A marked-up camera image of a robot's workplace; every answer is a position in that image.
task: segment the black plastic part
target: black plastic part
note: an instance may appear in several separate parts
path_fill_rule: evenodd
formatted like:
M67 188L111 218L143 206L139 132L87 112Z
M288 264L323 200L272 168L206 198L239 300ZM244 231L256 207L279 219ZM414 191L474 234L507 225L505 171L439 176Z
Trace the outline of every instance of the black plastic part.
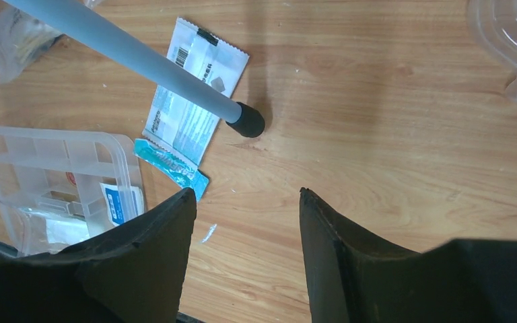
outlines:
M58 254L0 252L0 322L176 322L196 215L186 188Z
M210 32L208 32L204 29L199 28L199 30L197 30L197 34L200 35L201 37L203 37L206 41L208 41L213 46L217 46L217 44L219 44L219 40L216 39L215 37L213 37L213 35L211 35Z
M241 107L241 117L233 123L227 124L243 137L256 138L265 131L265 119L261 113L244 103L237 102Z
M313 323L517 322L517 242L452 240L424 254L300 196Z

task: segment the paper label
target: paper label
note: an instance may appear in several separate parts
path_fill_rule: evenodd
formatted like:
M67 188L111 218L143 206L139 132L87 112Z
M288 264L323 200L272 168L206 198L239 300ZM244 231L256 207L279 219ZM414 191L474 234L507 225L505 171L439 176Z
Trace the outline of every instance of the paper label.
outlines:
M106 201L110 222L114 225L123 224L125 222L125 218L118 186L100 183L100 187L102 189L102 195L104 195L104 200ZM138 215L142 215L145 212L143 193L141 189L136 186L131 187L131 192L136 212Z

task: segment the plastic bag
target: plastic bag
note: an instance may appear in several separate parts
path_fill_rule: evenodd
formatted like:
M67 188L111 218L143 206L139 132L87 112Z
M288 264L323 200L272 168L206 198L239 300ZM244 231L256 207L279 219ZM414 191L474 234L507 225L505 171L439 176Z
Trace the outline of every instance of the plastic bag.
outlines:
M83 217L55 213L29 207L13 208L23 223L18 235L21 245L18 256L31 256L43 252L56 254L62 249L90 238Z
M83 2L93 8L102 1ZM61 36L60 31L0 1L0 84L18 77Z

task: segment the teal packet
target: teal packet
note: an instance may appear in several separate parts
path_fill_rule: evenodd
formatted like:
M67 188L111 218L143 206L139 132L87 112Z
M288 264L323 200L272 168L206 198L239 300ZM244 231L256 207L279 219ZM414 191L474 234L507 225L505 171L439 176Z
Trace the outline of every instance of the teal packet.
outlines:
M179 187L191 187L195 191L197 202L201 200L209 179L200 171L189 167L187 163L174 154L159 149L146 139L136 139L134 154L169 176Z

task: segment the wooden table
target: wooden table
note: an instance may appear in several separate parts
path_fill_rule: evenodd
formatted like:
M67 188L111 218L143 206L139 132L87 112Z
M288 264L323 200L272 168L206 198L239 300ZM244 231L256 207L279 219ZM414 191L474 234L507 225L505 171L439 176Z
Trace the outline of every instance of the wooden table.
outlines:
M306 322L299 189L402 246L517 239L511 73L469 36L466 0L106 0L160 52L182 16L251 60L234 98L267 132L221 123L201 169L180 310L208 322ZM140 136L155 84L64 39L0 87L0 124ZM141 164L153 207L178 188ZM213 236L200 244L209 227ZM0 218L0 240L7 235Z

